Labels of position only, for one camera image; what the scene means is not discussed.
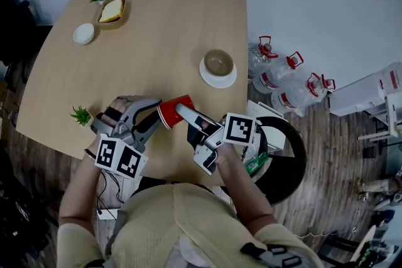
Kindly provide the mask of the person's left hand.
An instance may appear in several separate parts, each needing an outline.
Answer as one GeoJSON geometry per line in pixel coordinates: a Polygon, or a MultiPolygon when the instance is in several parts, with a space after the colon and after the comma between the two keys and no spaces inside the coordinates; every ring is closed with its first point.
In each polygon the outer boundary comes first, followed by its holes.
{"type": "Polygon", "coordinates": [[[140,98],[141,97],[139,95],[119,96],[109,104],[105,111],[97,114],[96,119],[100,120],[107,126],[114,128],[123,113],[127,111],[127,109],[132,105],[133,102],[137,101],[140,98]]]}

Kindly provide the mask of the white plate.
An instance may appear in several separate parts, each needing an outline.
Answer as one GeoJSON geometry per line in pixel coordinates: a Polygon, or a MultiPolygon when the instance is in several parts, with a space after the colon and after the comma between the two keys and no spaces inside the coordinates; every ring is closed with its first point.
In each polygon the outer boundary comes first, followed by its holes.
{"type": "Polygon", "coordinates": [[[233,69],[230,74],[226,76],[216,76],[210,73],[207,70],[207,66],[205,64],[206,57],[204,56],[199,65],[200,76],[204,80],[205,83],[214,88],[229,88],[234,85],[237,78],[237,67],[233,65],[233,69]]]}

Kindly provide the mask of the low white box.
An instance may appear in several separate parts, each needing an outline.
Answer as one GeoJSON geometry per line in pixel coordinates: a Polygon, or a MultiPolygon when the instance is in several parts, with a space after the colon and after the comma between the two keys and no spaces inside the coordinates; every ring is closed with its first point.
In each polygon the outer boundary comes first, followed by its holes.
{"type": "MultiPolygon", "coordinates": [[[[272,107],[262,102],[255,103],[252,100],[247,101],[246,114],[255,118],[277,117],[284,119],[284,115],[274,110],[272,107]]],[[[266,137],[268,146],[267,150],[269,153],[281,151],[284,148],[286,137],[281,131],[274,127],[263,127],[262,130],[266,137]]]]}

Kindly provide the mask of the red paper cup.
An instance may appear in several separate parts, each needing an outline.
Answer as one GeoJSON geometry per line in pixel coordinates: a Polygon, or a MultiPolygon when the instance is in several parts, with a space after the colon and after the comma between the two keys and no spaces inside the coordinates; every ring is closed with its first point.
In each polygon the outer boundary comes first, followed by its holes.
{"type": "Polygon", "coordinates": [[[178,104],[183,104],[184,106],[195,110],[195,106],[189,95],[183,95],[166,102],[161,102],[157,106],[158,115],[167,129],[172,129],[174,125],[183,120],[183,117],[176,112],[176,106],[178,104]]]}

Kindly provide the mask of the sandwich in wooden tray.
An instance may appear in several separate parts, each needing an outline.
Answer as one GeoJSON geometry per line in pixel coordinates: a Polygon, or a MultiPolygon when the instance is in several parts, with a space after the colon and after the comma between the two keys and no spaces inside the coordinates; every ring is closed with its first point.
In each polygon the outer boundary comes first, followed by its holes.
{"type": "Polygon", "coordinates": [[[125,8],[126,8],[126,1],[125,1],[125,0],[124,0],[124,9],[123,9],[123,12],[122,12],[122,16],[121,16],[121,18],[120,18],[119,20],[116,20],[116,21],[110,22],[110,23],[106,23],[106,24],[100,24],[100,23],[98,22],[98,20],[99,20],[99,18],[100,18],[100,16],[101,16],[101,12],[102,12],[104,6],[105,6],[107,3],[111,2],[111,1],[113,1],[113,0],[107,0],[107,1],[105,1],[105,2],[103,3],[103,5],[102,5],[101,10],[99,11],[98,18],[97,18],[96,22],[97,22],[98,26],[99,26],[101,29],[117,29],[117,28],[119,28],[119,27],[123,24],[123,21],[124,21],[124,11],[125,11],[125,8]]]}

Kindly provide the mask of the person's right forearm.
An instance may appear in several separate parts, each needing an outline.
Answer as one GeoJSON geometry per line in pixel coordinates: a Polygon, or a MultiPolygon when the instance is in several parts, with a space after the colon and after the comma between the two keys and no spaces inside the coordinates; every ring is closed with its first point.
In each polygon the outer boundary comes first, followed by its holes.
{"type": "Polygon", "coordinates": [[[224,143],[217,149],[217,168],[227,188],[241,223],[256,234],[262,228],[277,222],[273,209],[256,186],[232,144],[224,143]]]}

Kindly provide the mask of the pale wooden board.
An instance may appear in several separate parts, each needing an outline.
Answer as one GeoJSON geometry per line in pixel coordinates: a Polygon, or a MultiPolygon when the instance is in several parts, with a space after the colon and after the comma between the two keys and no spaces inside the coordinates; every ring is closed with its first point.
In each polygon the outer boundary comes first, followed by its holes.
{"type": "Polygon", "coordinates": [[[376,229],[376,225],[371,226],[365,236],[363,236],[362,240],[357,245],[352,246],[352,257],[350,258],[349,262],[357,263],[359,257],[362,256],[364,252],[370,247],[371,242],[374,239],[376,229]]]}

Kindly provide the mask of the white metal frame table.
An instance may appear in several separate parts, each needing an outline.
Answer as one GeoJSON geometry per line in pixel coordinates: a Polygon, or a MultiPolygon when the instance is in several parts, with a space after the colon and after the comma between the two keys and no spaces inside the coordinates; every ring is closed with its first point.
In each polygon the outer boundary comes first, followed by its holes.
{"type": "Polygon", "coordinates": [[[359,136],[358,141],[378,142],[397,138],[402,133],[402,92],[385,96],[384,103],[369,112],[368,118],[375,124],[379,121],[385,129],[359,136]]]}

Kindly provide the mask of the green plastic bottle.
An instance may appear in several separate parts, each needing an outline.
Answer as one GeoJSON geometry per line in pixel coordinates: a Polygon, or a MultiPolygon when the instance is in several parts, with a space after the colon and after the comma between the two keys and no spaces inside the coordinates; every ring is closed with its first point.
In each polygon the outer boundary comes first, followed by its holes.
{"type": "Polygon", "coordinates": [[[268,160],[267,152],[261,153],[258,157],[254,158],[246,164],[246,170],[252,176],[260,167],[262,167],[268,160]]]}

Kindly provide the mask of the white cabinet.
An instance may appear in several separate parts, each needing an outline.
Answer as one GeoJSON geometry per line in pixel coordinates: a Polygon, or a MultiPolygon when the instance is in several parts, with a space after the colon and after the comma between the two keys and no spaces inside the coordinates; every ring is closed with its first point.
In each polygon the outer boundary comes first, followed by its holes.
{"type": "Polygon", "coordinates": [[[391,95],[402,109],[402,62],[394,62],[329,95],[330,113],[339,117],[368,111],[385,103],[391,95]]]}

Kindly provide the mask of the black office chair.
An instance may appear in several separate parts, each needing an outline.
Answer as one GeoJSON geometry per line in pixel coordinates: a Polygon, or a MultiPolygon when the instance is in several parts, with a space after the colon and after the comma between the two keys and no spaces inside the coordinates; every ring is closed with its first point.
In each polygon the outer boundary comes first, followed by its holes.
{"type": "Polygon", "coordinates": [[[8,66],[38,53],[51,25],[38,25],[27,0],[0,0],[0,62],[8,66]]]}

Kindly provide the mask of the bread slice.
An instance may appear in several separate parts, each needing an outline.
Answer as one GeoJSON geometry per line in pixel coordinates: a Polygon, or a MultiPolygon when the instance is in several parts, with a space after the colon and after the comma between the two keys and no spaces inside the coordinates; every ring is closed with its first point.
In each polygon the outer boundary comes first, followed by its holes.
{"type": "Polygon", "coordinates": [[[124,9],[124,0],[113,0],[107,3],[101,14],[98,22],[100,24],[106,24],[119,20],[122,16],[124,9]]]}

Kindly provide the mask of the person's cream knit sweater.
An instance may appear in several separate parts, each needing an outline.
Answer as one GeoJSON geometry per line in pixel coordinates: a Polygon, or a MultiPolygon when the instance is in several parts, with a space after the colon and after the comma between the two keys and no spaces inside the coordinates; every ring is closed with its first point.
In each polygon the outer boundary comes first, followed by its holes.
{"type": "Polygon", "coordinates": [[[167,268],[192,255],[210,268],[268,268],[242,252],[246,244],[273,258],[275,247],[323,268],[314,251],[281,224],[251,233],[231,206],[190,184],[160,185],[141,191],[121,208],[105,250],[85,228],[67,223],[58,230],[57,268],[85,268],[99,261],[112,268],[167,268]]]}

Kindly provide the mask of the black round bin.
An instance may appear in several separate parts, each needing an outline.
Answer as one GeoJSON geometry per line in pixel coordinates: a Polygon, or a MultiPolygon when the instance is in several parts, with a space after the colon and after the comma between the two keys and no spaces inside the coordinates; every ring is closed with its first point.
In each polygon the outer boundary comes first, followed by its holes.
{"type": "Polygon", "coordinates": [[[271,205],[276,205],[288,199],[303,181],[307,168],[307,152],[302,137],[298,131],[286,120],[277,117],[258,117],[256,133],[260,136],[255,142],[258,149],[252,148],[252,156],[242,156],[244,165],[267,152],[268,160],[251,178],[265,195],[271,205]],[[290,143],[292,156],[269,153],[263,127],[274,127],[281,131],[290,143]]]}

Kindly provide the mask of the spiky potted plant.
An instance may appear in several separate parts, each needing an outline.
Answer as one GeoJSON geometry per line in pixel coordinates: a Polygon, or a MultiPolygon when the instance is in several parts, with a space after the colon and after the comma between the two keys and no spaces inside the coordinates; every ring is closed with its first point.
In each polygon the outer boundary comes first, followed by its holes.
{"type": "Polygon", "coordinates": [[[81,127],[90,126],[91,122],[93,121],[93,117],[86,108],[83,108],[80,105],[78,107],[72,107],[72,110],[73,112],[70,114],[70,116],[75,120],[78,125],[80,125],[81,127]]]}

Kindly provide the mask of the person's left forearm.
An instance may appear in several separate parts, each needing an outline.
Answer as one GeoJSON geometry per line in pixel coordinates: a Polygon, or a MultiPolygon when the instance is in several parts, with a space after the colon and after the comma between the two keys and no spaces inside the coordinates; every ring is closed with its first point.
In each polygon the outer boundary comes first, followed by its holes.
{"type": "Polygon", "coordinates": [[[59,226],[77,224],[94,234],[92,224],[95,194],[101,169],[86,152],[63,195],[59,209],[59,226]]]}

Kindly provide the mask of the black equipment stand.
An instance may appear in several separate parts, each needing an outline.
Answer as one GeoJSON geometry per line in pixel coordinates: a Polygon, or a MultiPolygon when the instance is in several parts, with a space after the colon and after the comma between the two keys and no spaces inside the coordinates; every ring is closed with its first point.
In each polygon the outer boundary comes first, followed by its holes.
{"type": "Polygon", "coordinates": [[[0,268],[18,268],[27,255],[38,259],[51,237],[50,224],[58,221],[46,210],[63,196],[56,190],[45,199],[36,187],[35,169],[30,169],[30,189],[15,177],[8,154],[0,149],[0,268]]]}

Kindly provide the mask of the small white dish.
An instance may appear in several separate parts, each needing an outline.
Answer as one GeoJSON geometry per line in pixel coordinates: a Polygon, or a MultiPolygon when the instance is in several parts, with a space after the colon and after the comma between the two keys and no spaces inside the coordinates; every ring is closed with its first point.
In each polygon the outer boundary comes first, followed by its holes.
{"type": "Polygon", "coordinates": [[[74,31],[73,40],[79,45],[86,45],[92,41],[94,35],[94,25],[91,23],[84,23],[74,31]]]}

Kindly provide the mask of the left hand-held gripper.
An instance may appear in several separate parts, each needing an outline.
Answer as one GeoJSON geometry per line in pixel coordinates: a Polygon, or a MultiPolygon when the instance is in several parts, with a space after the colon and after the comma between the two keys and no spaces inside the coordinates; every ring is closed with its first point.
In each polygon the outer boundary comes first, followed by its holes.
{"type": "Polygon", "coordinates": [[[148,161],[144,154],[145,143],[161,124],[161,118],[157,110],[138,125],[136,118],[141,112],[156,107],[161,102],[161,99],[156,98],[137,98],[115,127],[105,124],[98,115],[92,123],[92,130],[97,134],[92,144],[95,165],[123,178],[137,179],[148,161]]]}

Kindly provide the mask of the brown bowl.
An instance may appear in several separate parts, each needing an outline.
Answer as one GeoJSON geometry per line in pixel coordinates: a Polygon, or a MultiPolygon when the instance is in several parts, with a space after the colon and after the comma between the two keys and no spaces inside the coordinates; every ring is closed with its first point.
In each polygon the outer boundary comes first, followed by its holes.
{"type": "Polygon", "coordinates": [[[205,54],[204,64],[207,71],[216,77],[228,76],[234,68],[232,57],[218,49],[210,50],[205,54]]]}

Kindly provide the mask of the white power adapter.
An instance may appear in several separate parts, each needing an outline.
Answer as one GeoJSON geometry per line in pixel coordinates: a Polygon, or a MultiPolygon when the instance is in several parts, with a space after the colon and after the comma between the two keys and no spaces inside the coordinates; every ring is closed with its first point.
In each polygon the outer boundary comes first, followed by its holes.
{"type": "Polygon", "coordinates": [[[97,209],[97,216],[99,220],[116,220],[118,211],[118,208],[97,209]]]}

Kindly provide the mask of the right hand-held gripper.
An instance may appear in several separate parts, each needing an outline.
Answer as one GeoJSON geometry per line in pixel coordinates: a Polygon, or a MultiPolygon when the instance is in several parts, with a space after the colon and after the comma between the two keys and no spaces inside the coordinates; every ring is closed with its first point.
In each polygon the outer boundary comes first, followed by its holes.
{"type": "Polygon", "coordinates": [[[223,123],[215,122],[182,103],[176,113],[188,123],[187,141],[194,148],[193,161],[207,174],[215,171],[216,149],[223,143],[250,146],[253,143],[256,119],[228,113],[223,123]]]}

